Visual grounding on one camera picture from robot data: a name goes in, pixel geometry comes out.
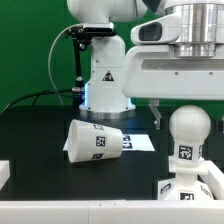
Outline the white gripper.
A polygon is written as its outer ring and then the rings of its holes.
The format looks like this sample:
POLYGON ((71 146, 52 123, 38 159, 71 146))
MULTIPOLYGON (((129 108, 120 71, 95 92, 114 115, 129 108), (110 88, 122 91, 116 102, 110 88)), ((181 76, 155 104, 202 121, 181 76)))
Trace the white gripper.
POLYGON ((158 99, 224 100, 224 46, 211 58, 176 58, 172 45, 135 46, 125 57, 122 91, 150 99, 159 130, 158 99))

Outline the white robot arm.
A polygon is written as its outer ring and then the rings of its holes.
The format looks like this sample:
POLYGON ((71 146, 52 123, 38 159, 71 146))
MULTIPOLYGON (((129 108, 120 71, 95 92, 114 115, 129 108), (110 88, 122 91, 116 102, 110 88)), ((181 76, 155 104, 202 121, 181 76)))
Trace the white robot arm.
POLYGON ((67 0, 79 51, 92 47, 80 112, 100 119, 161 99, 224 100, 224 0, 67 0))

